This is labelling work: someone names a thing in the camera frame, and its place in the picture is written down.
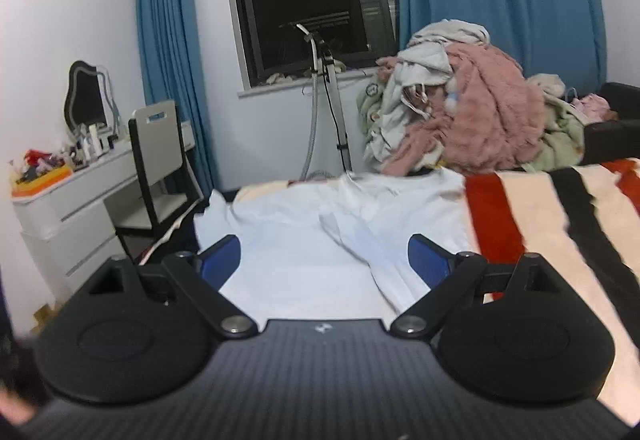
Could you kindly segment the wavy vanity mirror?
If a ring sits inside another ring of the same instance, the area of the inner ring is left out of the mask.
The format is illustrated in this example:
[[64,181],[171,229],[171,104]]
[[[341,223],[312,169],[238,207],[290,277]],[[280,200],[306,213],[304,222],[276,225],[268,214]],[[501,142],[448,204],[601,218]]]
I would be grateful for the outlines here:
[[92,66],[76,60],[68,70],[63,117],[68,132],[97,125],[100,131],[117,134],[119,110],[114,99],[111,77],[103,66]]

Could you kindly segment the pink small garment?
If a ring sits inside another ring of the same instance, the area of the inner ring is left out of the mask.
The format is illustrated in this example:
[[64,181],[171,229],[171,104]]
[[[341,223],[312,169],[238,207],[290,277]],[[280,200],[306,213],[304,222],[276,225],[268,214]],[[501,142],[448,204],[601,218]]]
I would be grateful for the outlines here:
[[570,103],[582,117],[586,119],[586,123],[603,122],[608,118],[611,111],[610,104],[604,97],[598,94],[588,94],[582,97],[576,97]]

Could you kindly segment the white t-shirt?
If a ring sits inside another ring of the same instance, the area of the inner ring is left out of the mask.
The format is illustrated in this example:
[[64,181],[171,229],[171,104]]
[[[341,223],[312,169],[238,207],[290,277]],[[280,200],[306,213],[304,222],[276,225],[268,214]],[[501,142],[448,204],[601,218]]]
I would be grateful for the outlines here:
[[464,178],[344,174],[227,203],[219,193],[194,220],[201,249],[239,238],[239,267],[221,293],[259,326],[270,319],[390,323],[432,288],[411,267],[421,234],[449,252],[471,247]]

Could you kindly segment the pink fluffy blanket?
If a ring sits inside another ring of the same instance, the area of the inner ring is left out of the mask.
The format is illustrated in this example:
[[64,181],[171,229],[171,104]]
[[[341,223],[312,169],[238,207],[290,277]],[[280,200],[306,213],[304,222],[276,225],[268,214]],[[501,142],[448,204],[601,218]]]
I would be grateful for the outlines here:
[[382,172],[402,177],[435,163],[465,174],[509,170],[535,160],[544,133],[544,96],[520,65],[492,45],[456,42],[445,48],[453,85],[408,85],[413,106],[424,106]]

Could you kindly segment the cosmetic bottles on dresser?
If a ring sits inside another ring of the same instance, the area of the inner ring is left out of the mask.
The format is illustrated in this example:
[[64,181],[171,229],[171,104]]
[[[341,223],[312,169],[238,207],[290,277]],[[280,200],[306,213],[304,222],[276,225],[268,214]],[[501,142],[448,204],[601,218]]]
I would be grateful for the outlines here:
[[17,165],[11,161],[11,197],[21,199],[35,196],[87,169],[115,148],[119,131],[104,123],[93,123],[91,126],[81,123],[73,131],[72,137],[72,143],[63,145],[55,152],[29,149]]

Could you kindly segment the beige black chair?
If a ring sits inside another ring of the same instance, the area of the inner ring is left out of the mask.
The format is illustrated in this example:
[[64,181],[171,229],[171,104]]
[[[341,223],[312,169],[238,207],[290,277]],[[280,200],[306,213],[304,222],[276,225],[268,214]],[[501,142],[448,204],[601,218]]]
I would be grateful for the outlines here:
[[134,181],[105,198],[115,235],[139,260],[204,195],[186,155],[178,108],[164,100],[134,111],[128,121]]

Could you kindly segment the striped fleece blanket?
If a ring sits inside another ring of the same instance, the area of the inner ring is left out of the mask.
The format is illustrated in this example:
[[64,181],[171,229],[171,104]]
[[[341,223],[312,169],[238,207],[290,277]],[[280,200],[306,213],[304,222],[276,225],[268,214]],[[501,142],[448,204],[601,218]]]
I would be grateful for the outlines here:
[[[498,172],[464,178],[471,247],[492,263],[527,252],[549,261],[612,334],[616,353],[599,399],[627,424],[639,419],[639,163],[622,159],[549,173]],[[221,194],[227,203],[293,184],[277,181]],[[202,252],[194,220],[176,223],[146,254]]]

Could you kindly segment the left blue curtain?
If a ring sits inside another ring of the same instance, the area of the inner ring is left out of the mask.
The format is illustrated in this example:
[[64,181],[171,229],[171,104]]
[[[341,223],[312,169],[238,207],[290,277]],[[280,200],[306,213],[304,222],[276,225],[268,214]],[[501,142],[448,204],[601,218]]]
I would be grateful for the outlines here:
[[194,0],[136,0],[145,102],[176,103],[195,139],[192,167],[205,194],[218,183]]

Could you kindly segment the white dresser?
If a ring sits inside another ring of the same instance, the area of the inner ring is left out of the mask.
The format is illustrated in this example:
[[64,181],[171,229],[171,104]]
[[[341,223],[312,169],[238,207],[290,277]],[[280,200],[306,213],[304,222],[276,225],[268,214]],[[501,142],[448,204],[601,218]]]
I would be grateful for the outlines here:
[[125,141],[88,168],[12,200],[22,238],[55,300],[70,298],[103,261],[124,253],[105,200],[136,180]]

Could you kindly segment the grey white hoodie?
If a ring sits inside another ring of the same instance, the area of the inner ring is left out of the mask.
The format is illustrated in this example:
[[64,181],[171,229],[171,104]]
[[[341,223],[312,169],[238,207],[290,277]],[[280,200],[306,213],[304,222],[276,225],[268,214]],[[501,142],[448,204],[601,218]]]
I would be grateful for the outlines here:
[[376,61],[376,74],[356,100],[363,159],[374,170],[382,170],[397,151],[411,122],[431,117],[428,90],[456,85],[447,54],[447,46],[454,43],[486,48],[490,34],[472,22],[443,19],[413,34],[397,55]]

